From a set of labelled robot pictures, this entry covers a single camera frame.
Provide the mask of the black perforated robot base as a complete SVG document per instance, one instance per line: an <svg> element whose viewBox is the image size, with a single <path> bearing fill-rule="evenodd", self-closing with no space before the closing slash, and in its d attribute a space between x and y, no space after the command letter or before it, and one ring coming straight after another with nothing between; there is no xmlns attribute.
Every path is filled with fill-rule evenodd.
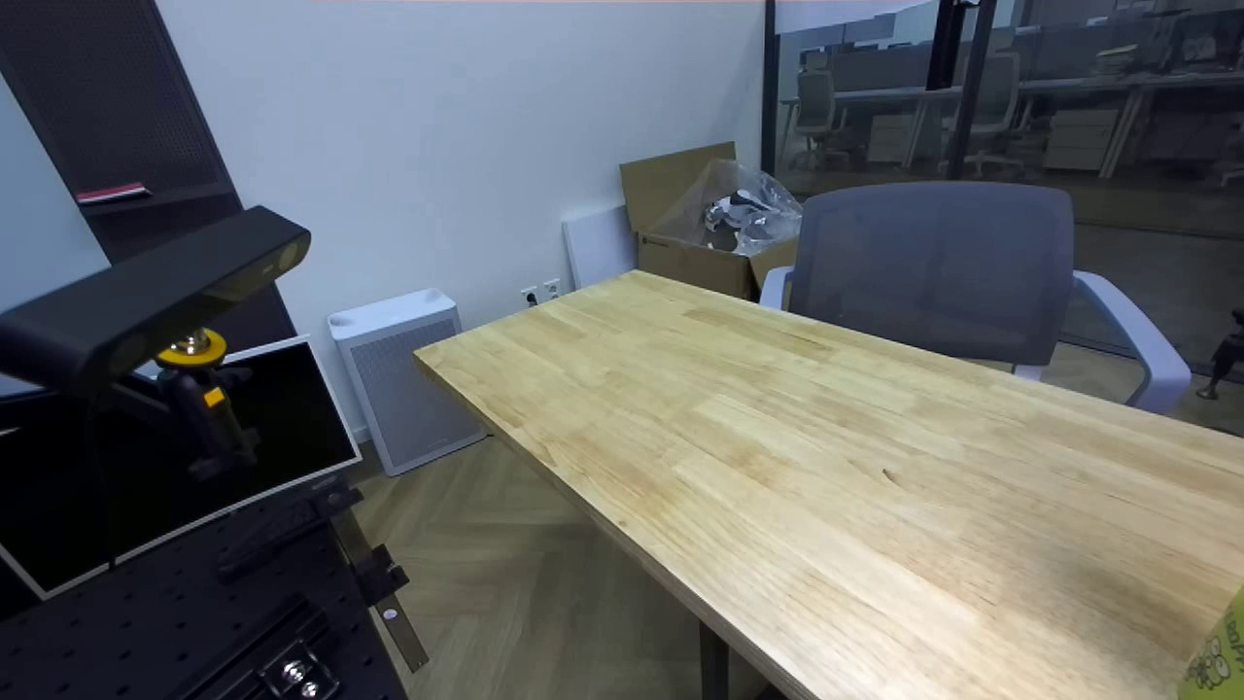
<svg viewBox="0 0 1244 700"><path fill-rule="evenodd" d="M272 497L0 620L0 700L405 700L426 648L361 492Z"/></svg>

